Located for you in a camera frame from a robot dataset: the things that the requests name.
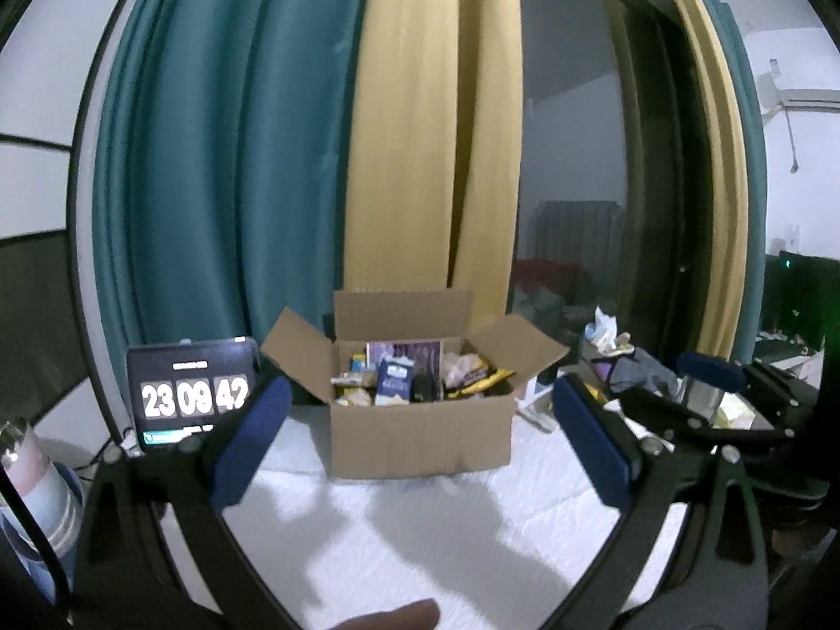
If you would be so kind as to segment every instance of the tablet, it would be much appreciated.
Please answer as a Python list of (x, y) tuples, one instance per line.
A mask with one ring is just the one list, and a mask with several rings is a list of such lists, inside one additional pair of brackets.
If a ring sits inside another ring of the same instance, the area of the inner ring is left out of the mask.
[(208, 433), (245, 406), (259, 349), (248, 337), (133, 346), (126, 353), (137, 438), (144, 450)]

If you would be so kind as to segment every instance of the open cardboard box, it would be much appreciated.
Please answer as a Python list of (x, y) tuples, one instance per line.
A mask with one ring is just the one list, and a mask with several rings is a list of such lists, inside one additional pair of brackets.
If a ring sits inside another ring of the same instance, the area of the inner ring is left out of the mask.
[[(511, 461), (514, 391), (569, 349), (528, 321), (505, 315), (467, 334), (469, 291), (335, 293), (335, 343), (285, 308), (262, 352), (286, 375), (330, 406), (332, 474), (347, 479), (455, 474)], [(475, 352), (514, 370), (511, 393), (478, 400), (381, 407), (335, 403), (330, 378), (347, 370), (371, 341), (437, 341), (444, 351)]]

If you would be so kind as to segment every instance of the yellow curtain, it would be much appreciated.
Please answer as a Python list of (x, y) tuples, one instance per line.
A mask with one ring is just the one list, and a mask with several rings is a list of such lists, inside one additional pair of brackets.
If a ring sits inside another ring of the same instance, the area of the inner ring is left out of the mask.
[(711, 146), (711, 270), (697, 350), (728, 358), (747, 262), (747, 157), (741, 117), (723, 47), (702, 0), (674, 1), (697, 62)]
[(519, 0), (367, 0), (344, 287), (470, 288), (507, 302), (522, 151)]

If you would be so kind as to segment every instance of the snack package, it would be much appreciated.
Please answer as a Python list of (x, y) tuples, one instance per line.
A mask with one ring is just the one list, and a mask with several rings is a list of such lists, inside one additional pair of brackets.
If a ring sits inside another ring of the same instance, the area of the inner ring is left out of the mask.
[(515, 372), (513, 370), (496, 370), (493, 374), (488, 374), (480, 381), (476, 381), (476, 383), (469, 386), (462, 386), (456, 391), (449, 393), (447, 398), (455, 400), (456, 398), (468, 398), (476, 393), (482, 393), (483, 391), (487, 391), (497, 385), (499, 382), (505, 381), (505, 379), (509, 376), (513, 376), (514, 374)]
[(412, 402), (434, 402), (438, 399), (435, 382), (429, 372), (416, 371), (412, 385)]
[(458, 388), (468, 388), (474, 383), (486, 378), (491, 372), (491, 367), (484, 360), (479, 357), (472, 363), (470, 370), (464, 375), (464, 378), (458, 385)]
[(456, 355), (455, 353), (444, 353), (441, 366), (441, 374), (444, 378), (444, 388), (455, 389), (461, 386), (464, 377), (470, 370), (480, 366), (481, 358), (474, 353), (468, 355)]
[(336, 403), (344, 407), (370, 407), (373, 404), (371, 394), (363, 388), (354, 388), (346, 391), (341, 398), (337, 399)]
[(388, 407), (393, 405), (408, 405), (409, 402), (400, 398), (399, 395), (394, 395), (393, 398), (385, 398), (384, 402), (379, 403), (379, 407)]
[(392, 405), (392, 398), (408, 402), (412, 394), (414, 363), (409, 358), (385, 358), (379, 365), (374, 404)]
[(329, 381), (333, 386), (374, 388), (376, 386), (376, 372), (344, 372), (339, 376), (333, 376)]
[(367, 369), (367, 355), (364, 353), (356, 353), (350, 359), (351, 372), (364, 372)]

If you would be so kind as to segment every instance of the finger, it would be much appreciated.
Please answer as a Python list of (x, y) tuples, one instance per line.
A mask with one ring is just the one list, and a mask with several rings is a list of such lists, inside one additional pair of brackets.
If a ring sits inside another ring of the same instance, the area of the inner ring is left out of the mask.
[(434, 630), (440, 621), (440, 608), (432, 599), (414, 602), (392, 612), (354, 618), (333, 630)]

